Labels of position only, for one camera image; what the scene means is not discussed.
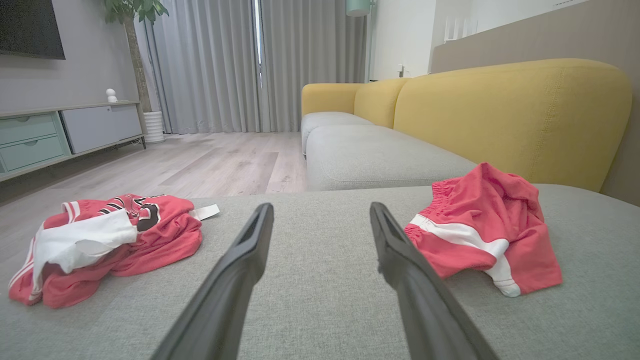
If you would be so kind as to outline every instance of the tv screen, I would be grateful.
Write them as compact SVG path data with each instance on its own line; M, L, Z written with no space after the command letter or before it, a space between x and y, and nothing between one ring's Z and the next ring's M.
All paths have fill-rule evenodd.
M65 58L51 0L0 0L0 54Z

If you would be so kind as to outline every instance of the plant trunk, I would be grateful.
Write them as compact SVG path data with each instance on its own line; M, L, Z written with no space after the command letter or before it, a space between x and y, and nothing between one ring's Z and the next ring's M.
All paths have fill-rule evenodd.
M129 52L131 52L131 61L133 62L133 72L136 75L136 84L138 86L138 97L142 112L151 112L151 102L149 101L149 89L147 88L147 78L145 77L145 69L142 64L142 56L140 56L140 48L138 47L138 37L136 36L136 28L133 25L132 17L125 17L124 28L127 32L127 41L129 41Z

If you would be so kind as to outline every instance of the floor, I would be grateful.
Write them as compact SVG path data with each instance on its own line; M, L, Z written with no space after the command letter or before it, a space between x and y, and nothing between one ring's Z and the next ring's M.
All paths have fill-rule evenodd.
M28 241L65 201L303 192L306 182L300 133L169 135L147 150L127 145L53 165L0 183L0 281L8 282Z

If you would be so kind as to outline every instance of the gray sofa cushion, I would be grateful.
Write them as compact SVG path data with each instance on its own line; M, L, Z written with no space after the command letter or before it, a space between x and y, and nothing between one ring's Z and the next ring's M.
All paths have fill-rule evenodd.
M302 117L300 131L302 132L302 153L307 153L307 138L311 130L319 126L329 125L374 125L371 121L359 116L339 111L323 111L319 113L309 113Z
M635 359L640 352L640 208L604 195L539 185L564 284L507 298L482 272L447 280L503 359ZM192 257L147 274L108 277L87 301L52 310L0 297L3 359L146 359L253 209L275 207L262 280L239 359L408 359L395 292L377 271L369 204L401 225L431 188L308 192L196 200L203 221ZM22 256L15 258L16 267ZM2 272L5 284L13 274Z
M348 190L431 185L476 164L381 126L323 126L307 140L307 188Z

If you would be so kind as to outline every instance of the gray curtain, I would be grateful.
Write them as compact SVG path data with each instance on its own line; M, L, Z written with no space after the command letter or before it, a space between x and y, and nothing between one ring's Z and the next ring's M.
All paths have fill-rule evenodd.
M262 131L253 1L162 2L145 29L165 131Z
M361 83L365 17L345 0L260 0L265 131L300 130L300 92L309 83Z

